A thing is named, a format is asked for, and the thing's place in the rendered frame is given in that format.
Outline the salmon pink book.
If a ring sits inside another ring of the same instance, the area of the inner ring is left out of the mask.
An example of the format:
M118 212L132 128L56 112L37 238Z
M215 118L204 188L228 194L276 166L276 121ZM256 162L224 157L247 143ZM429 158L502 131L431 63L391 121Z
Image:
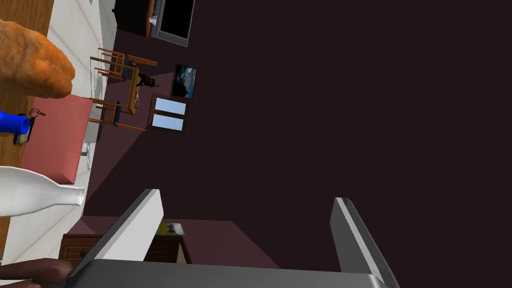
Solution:
M73 94L60 99L36 97L32 106L44 115L35 119L20 167L58 184L75 184L92 104Z

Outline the orange-brown bread loaf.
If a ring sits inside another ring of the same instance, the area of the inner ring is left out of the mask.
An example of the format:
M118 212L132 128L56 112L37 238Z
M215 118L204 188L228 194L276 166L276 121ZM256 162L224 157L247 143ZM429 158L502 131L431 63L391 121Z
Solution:
M40 98L71 94L75 68L46 36L0 19L0 89Z

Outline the wooden dining table with chairs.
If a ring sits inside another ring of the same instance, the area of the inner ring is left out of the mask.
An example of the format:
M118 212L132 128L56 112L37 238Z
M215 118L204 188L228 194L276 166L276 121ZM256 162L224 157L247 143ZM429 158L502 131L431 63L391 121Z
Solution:
M119 96L116 96L114 101L99 96L90 97L93 106L100 108L101 113L99 117L90 117L88 121L98 125L144 132L144 128L121 123L121 117L134 116L139 108L139 93L143 85L139 84L141 77L137 64L156 67L158 62L104 47L99 47L98 56L91 56L90 61L94 64L93 70L98 74L98 80L119 80L123 90L119 91Z

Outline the blue cylinder cup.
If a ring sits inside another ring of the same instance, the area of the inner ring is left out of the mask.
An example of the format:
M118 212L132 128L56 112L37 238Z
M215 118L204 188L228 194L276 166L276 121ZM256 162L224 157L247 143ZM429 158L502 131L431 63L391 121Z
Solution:
M8 114L0 110L0 133L24 135L29 128L30 120L26 116Z

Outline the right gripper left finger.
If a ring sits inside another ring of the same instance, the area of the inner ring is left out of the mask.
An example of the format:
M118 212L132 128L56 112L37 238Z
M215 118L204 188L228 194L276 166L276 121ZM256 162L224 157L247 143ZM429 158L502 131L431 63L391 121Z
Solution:
M76 266L95 259L143 261L164 216L159 189L146 189Z

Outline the wooden framed window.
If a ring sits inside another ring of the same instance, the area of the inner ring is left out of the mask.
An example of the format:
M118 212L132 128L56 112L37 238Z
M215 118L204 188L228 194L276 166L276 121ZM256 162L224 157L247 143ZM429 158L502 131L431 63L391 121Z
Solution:
M190 100L183 97L153 93L146 129L184 133L187 129Z

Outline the grey framed black television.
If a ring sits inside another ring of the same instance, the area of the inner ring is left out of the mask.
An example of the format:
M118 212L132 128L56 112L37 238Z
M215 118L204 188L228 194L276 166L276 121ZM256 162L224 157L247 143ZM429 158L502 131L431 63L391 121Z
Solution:
M151 36L187 47L195 0L155 0L155 3L155 21L150 23Z

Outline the small yellow black object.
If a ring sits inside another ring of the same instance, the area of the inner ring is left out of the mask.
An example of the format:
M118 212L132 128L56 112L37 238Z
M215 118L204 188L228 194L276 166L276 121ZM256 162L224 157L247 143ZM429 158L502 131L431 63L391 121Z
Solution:
M19 116L26 117L29 119L29 128L24 134L15 134L13 137L13 144L17 146L24 145L30 141L31 134L34 129L35 121L38 116L46 116L44 112L42 112L38 108L32 108L28 115L20 113Z

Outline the white bottle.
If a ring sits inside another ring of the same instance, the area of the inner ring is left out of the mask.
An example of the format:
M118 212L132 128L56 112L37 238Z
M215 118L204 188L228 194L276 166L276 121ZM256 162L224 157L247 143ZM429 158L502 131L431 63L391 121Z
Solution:
M0 166L0 218L19 217L52 206L81 206L83 187L58 184L37 172Z

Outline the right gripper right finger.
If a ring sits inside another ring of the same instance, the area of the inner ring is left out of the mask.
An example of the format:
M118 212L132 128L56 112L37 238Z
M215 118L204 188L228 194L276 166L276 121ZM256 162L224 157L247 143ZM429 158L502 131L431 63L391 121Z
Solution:
M337 197L334 200L330 227L341 272L368 275L372 288L400 288L360 214L348 198Z

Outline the dark landscape wall picture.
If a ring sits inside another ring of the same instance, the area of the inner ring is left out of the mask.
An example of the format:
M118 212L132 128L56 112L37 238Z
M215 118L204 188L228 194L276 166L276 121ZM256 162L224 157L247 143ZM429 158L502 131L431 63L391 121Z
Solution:
M177 64L173 74L171 95L191 100L194 95L196 75L196 68Z

